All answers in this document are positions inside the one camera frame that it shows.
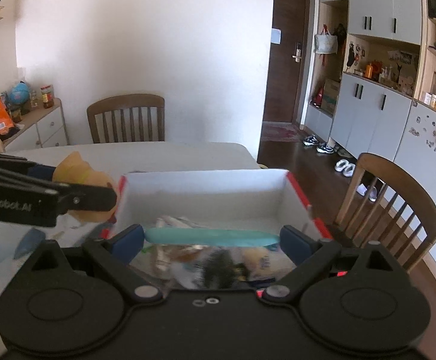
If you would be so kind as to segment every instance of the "chair backrest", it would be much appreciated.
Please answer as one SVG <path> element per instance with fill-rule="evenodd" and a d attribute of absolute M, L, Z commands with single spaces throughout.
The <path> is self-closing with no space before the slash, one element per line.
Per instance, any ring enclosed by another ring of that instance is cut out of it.
<path fill-rule="evenodd" d="M 156 122 L 154 124 L 154 115 L 152 114 L 155 114 L 155 109 Z M 97 119 L 101 119 L 99 123 L 100 127 L 102 127 L 101 132 L 106 143 L 165 140 L 165 100 L 160 96 L 153 94 L 126 94 L 109 97 L 90 105 L 87 109 L 87 115 L 93 143 L 102 142 L 100 141 Z M 118 135 L 117 119 L 120 124 L 120 137 Z M 156 126 L 157 134 L 154 134 L 154 125 Z"/>
<path fill-rule="evenodd" d="M 345 218 L 348 216 L 348 210 L 353 198 L 356 196 L 356 189 L 360 185 L 365 172 L 371 173 L 375 178 L 365 197 L 353 212 L 348 223 L 345 225 Z M 380 179 L 384 185 L 378 194 L 376 202 L 373 205 L 367 204 L 372 187 Z M 389 200 L 386 208 L 383 210 L 381 201 L 388 188 L 395 191 L 393 197 Z M 404 203 L 397 210 L 396 214 L 391 217 L 384 230 L 379 230 L 390 218 L 390 210 L 395 205 L 398 197 L 404 200 Z M 369 207 L 366 213 L 363 208 Z M 406 210 L 407 206 L 412 210 L 406 222 L 399 227 L 398 221 Z M 373 216 L 377 216 L 371 221 L 371 226 L 367 226 Z M 410 237 L 404 236 L 405 230 L 412 222 L 419 221 L 419 225 L 413 231 Z M 388 161 L 383 157 L 374 154 L 363 153 L 360 155 L 356 164 L 356 169 L 351 179 L 346 197 L 341 205 L 338 215 L 335 219 L 335 225 L 340 227 L 346 235 L 356 244 L 357 241 L 363 247 L 370 240 L 378 240 L 387 247 L 387 249 L 397 258 L 406 257 L 403 255 L 405 250 L 417 237 L 418 233 L 424 231 L 426 238 L 421 242 L 418 248 L 403 262 L 403 268 L 410 271 L 436 243 L 436 205 L 423 187 L 414 180 L 407 172 L 401 169 L 395 163 Z"/>

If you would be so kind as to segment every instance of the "table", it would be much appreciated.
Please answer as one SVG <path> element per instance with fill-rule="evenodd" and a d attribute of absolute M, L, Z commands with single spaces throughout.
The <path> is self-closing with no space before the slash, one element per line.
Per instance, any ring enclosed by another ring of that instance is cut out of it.
<path fill-rule="evenodd" d="M 132 171 L 166 172 L 186 170 L 227 170 L 257 169 L 258 165 L 245 147 L 236 143 L 179 144 L 170 142 L 135 142 L 78 145 L 17 151 L 13 155 L 31 161 L 57 166 L 71 152 L 80 152 L 82 158 L 95 169 L 107 172 L 118 181 L 119 177 Z M 93 224 L 70 229 L 78 222 L 69 215 L 58 218 L 54 229 L 40 228 L 53 238 L 61 231 L 58 239 L 62 247 L 72 246 L 74 242 L 88 233 Z M 0 294 L 8 282 L 22 266 L 27 257 L 12 259 L 18 242 L 30 226 L 0 223 Z M 5 350 L 0 339 L 0 354 Z"/>

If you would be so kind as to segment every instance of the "silver bolt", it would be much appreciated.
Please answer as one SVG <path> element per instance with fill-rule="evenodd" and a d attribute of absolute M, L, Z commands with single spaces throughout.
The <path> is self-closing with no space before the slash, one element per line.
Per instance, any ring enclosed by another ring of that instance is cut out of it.
<path fill-rule="evenodd" d="M 289 295 L 289 288 L 287 286 L 276 285 L 267 288 L 267 294 L 274 298 L 284 298 Z"/>
<path fill-rule="evenodd" d="M 192 302 L 192 304 L 193 304 L 193 306 L 196 306 L 196 307 L 205 307 L 207 305 L 207 303 L 204 300 L 201 300 L 201 299 L 195 299 Z"/>
<path fill-rule="evenodd" d="M 135 295 L 140 298 L 153 298 L 158 295 L 158 288 L 154 286 L 140 286 L 135 288 Z"/>
<path fill-rule="evenodd" d="M 208 304 L 218 304 L 219 303 L 219 299 L 217 299 L 217 298 L 208 298 L 207 299 L 207 303 Z"/>

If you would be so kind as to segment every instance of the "brown wooden door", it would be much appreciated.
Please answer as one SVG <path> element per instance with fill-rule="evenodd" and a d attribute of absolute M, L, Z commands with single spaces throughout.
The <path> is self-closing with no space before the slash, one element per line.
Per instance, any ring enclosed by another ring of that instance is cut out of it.
<path fill-rule="evenodd" d="M 281 30 L 281 43 L 271 44 L 267 97 L 264 102 L 264 121 L 292 122 L 301 87 L 303 64 L 292 57 L 297 43 L 304 53 L 305 30 L 308 26 L 307 0 L 275 0 L 273 28 Z"/>

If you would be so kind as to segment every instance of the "door frame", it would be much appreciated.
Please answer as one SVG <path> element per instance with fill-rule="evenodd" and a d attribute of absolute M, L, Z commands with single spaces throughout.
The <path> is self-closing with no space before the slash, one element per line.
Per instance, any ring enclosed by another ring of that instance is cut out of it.
<path fill-rule="evenodd" d="M 315 9 L 316 0 L 305 0 L 305 23 L 304 23 L 304 34 L 303 34 L 303 47 L 302 56 L 300 63 L 300 73 L 298 75 L 298 88 L 299 91 L 296 92 L 295 106 L 293 109 L 293 119 L 291 121 L 293 126 L 300 128 L 301 120 L 303 119 L 303 110 L 306 103 L 306 92 L 308 89 L 308 84 L 306 83 L 305 77 L 309 77 L 309 73 L 312 70 L 311 66 L 311 56 L 312 50 L 311 46 L 313 44 L 313 36 L 315 34 Z"/>

